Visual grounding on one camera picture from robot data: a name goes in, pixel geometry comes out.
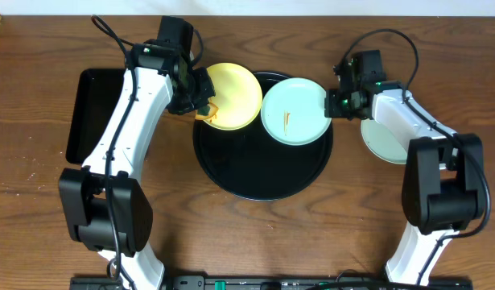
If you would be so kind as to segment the orange green scrub sponge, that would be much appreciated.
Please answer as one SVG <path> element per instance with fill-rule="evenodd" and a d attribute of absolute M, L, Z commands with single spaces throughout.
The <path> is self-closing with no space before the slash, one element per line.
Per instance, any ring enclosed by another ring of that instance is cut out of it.
<path fill-rule="evenodd" d="M 195 119 L 196 120 L 210 119 L 217 114 L 218 110 L 219 108 L 215 104 L 209 102 L 207 105 L 200 107 L 198 110 L 196 110 Z"/>

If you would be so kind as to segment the mint green plate front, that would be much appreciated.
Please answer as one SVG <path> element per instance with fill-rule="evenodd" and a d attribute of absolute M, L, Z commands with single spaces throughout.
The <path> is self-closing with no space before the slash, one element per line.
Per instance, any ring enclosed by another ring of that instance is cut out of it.
<path fill-rule="evenodd" d="M 392 164 L 406 163 L 406 150 L 382 124 L 370 119 L 363 120 L 361 136 L 367 148 L 378 158 Z"/>

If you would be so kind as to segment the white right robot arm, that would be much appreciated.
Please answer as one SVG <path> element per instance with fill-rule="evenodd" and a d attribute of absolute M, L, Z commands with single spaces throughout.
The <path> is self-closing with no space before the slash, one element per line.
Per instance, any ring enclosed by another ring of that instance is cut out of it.
<path fill-rule="evenodd" d="M 328 117 L 374 120 L 406 150 L 402 207 L 407 224 L 385 272 L 392 283 L 428 285 L 446 245 L 479 234 L 489 221 L 480 138 L 437 122 L 396 81 L 331 89 L 324 106 Z"/>

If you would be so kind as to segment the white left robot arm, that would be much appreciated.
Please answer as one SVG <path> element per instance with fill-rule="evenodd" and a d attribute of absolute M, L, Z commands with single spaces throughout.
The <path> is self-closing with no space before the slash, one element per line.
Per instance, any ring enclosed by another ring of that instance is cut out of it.
<path fill-rule="evenodd" d="M 163 111 L 186 114 L 215 94 L 185 44 L 137 43 L 126 63 L 104 133 L 82 167 L 64 169 L 59 180 L 71 239 L 108 261 L 104 278 L 73 277 L 72 289 L 161 288 L 164 266 L 149 243 L 153 210 L 140 185 L 142 166 Z"/>

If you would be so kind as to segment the yellow plate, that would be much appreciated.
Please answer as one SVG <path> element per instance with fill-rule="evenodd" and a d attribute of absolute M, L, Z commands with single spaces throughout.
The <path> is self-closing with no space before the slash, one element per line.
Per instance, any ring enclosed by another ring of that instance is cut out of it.
<path fill-rule="evenodd" d="M 262 89 L 254 74 L 233 63 L 219 63 L 207 68 L 215 95 L 208 99 L 219 110 L 206 120 L 199 120 L 223 131 L 235 131 L 249 125 L 262 107 Z"/>

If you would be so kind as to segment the mint green plate with streak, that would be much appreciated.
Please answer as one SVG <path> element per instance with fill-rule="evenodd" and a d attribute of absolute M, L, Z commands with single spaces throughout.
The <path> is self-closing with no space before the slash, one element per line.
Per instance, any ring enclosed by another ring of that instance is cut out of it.
<path fill-rule="evenodd" d="M 262 102 L 261 119 L 267 133 L 276 141 L 303 146 L 316 141 L 330 127 L 325 116 L 325 89 L 300 77 L 273 85 Z"/>

